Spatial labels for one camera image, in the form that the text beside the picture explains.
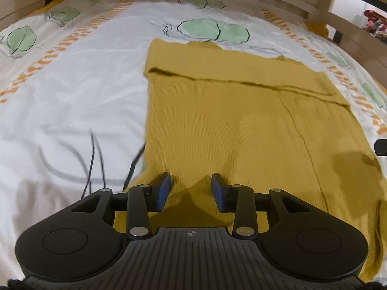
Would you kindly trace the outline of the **mustard yellow knit sweater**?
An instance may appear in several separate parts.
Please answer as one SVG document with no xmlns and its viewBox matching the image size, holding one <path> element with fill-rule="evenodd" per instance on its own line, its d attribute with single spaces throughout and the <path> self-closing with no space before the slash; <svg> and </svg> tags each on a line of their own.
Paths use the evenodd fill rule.
<svg viewBox="0 0 387 290">
<path fill-rule="evenodd" d="M 369 244 L 360 277 L 386 257 L 386 179 L 350 110 L 326 74 L 285 58 L 226 51 L 214 43 L 148 49 L 145 168 L 137 183 L 172 176 L 160 226 L 226 226 L 211 176 L 256 192 L 272 188 L 338 217 Z"/>
</svg>

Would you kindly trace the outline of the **red clutter pile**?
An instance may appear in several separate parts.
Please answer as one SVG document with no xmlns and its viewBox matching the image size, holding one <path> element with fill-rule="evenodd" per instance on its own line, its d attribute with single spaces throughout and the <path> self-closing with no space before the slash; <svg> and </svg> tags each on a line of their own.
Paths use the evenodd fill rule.
<svg viewBox="0 0 387 290">
<path fill-rule="evenodd" d="M 386 43 L 386 17 L 370 9 L 364 11 L 364 16 L 367 23 L 363 29 L 373 37 Z"/>
</svg>

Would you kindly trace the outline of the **white leaf print duvet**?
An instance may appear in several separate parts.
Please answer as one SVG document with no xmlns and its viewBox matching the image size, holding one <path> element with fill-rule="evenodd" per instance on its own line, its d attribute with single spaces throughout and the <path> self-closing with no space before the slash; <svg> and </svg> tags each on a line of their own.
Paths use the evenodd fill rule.
<svg viewBox="0 0 387 290">
<path fill-rule="evenodd" d="M 300 62 L 327 75 L 372 150 L 386 136 L 386 95 L 372 76 L 269 10 L 238 0 L 65 0 L 1 32 L 2 282 L 22 277 L 15 243 L 26 228 L 92 190 L 138 184 L 155 39 Z"/>
</svg>

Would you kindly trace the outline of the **orange yellow bed sheet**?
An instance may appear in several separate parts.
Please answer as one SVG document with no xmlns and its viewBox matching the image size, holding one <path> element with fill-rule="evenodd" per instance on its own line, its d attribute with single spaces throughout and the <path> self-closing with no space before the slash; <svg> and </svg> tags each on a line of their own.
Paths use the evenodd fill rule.
<svg viewBox="0 0 387 290">
<path fill-rule="evenodd" d="M 316 35 L 319 35 L 322 38 L 329 38 L 329 30 L 327 26 L 322 24 L 321 22 L 306 21 L 305 25 L 308 31 L 315 33 Z"/>
</svg>

